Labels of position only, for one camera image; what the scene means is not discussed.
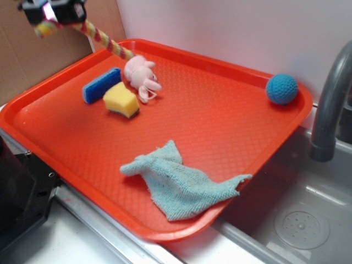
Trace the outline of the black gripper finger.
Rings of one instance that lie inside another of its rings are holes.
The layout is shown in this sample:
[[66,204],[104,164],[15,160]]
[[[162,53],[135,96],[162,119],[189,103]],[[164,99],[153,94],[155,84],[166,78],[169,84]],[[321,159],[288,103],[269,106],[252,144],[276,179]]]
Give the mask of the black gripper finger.
[[46,0],[25,0],[17,5],[18,11],[23,11],[30,25],[38,25],[45,18],[43,7]]
[[85,2],[82,0],[52,1],[52,9],[60,24],[81,23],[86,20]]

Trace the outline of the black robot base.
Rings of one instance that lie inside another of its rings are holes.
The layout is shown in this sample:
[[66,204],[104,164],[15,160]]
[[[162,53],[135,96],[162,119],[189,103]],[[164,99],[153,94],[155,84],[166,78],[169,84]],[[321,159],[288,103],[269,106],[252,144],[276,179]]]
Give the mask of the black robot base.
[[14,154],[1,139],[1,253],[47,221],[57,173],[33,153]]

